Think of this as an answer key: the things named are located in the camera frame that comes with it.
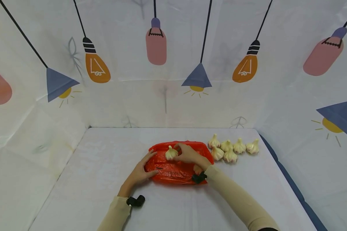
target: blue table edge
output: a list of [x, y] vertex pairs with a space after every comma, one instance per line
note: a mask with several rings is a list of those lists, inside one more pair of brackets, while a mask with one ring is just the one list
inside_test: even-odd
[[273, 150], [273, 148], [271, 148], [270, 144], [266, 141], [265, 138], [263, 138], [263, 136], [261, 136], [261, 139], [263, 140], [263, 142], [265, 143], [266, 147], [270, 151], [270, 153], [271, 153], [272, 157], [274, 158], [276, 164], [279, 166], [281, 172], [283, 173], [284, 177], [288, 181], [291, 189], [293, 190], [293, 192], [297, 196], [298, 200], [302, 204], [302, 206], [305, 209], [307, 215], [310, 217], [310, 219], [311, 219], [312, 223], [314, 224], [315, 228], [317, 229], [317, 231], [327, 231], [327, 229], [325, 228], [324, 224], [320, 221], [319, 217], [315, 214], [315, 212], [312, 210], [310, 205], [308, 205], [307, 202], [305, 202], [305, 198], [303, 197], [301, 191], [298, 189], [296, 183], [294, 183], [293, 179], [290, 177], [288, 171], [279, 162], [278, 156], [276, 155], [276, 153]]

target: left hand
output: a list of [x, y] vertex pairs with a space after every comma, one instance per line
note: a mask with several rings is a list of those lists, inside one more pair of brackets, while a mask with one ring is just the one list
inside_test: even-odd
[[144, 166], [149, 161], [150, 158], [152, 158], [154, 155], [156, 155], [157, 152], [153, 152], [153, 150], [149, 151], [142, 160], [137, 163], [134, 170], [130, 173], [128, 178], [125, 180], [123, 185], [120, 188], [120, 192], [117, 196], [119, 197], [129, 197], [131, 194], [131, 191], [135, 185], [141, 184], [148, 180], [151, 177], [154, 177], [159, 173], [158, 170], [154, 170], [151, 172], [145, 172]]

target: beige sleeve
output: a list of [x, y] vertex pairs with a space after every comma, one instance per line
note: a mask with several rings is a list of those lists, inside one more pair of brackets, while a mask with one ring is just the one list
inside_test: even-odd
[[121, 231], [128, 216], [131, 207], [126, 204], [128, 198], [114, 197], [108, 212], [97, 231]]
[[207, 168], [205, 175], [207, 175], [208, 184], [227, 201], [249, 231], [259, 231], [262, 228], [279, 230], [278, 225], [265, 209], [219, 168], [211, 165]]

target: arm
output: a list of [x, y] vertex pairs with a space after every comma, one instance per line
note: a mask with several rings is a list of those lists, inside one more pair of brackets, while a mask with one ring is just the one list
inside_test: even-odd
[[263, 207], [221, 170], [210, 165], [205, 171], [205, 175], [207, 175], [208, 184], [226, 200], [249, 231], [259, 231], [263, 228], [279, 229], [274, 219]]
[[129, 177], [125, 180], [116, 197], [114, 197], [108, 212], [97, 231], [121, 231], [131, 207], [126, 203], [134, 187], [147, 179], [157, 175], [158, 171], [145, 172], [144, 165], [154, 156], [156, 152], [150, 151], [134, 168]]
[[174, 158], [176, 161], [195, 163], [207, 175], [208, 184], [213, 187], [230, 205], [231, 209], [247, 226], [249, 231], [267, 231], [264, 228], [279, 230], [274, 219], [249, 195], [242, 187], [227, 177], [221, 170], [213, 166], [207, 158], [199, 155], [190, 146], [178, 144], [182, 154]]

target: right hand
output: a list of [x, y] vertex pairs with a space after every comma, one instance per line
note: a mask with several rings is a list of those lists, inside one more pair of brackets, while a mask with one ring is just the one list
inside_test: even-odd
[[207, 170], [208, 166], [212, 165], [207, 158], [197, 153], [191, 146], [178, 143], [174, 147], [174, 149], [180, 151], [181, 155], [175, 156], [173, 158], [174, 161], [182, 161], [185, 163], [194, 163], [202, 168], [204, 171]]

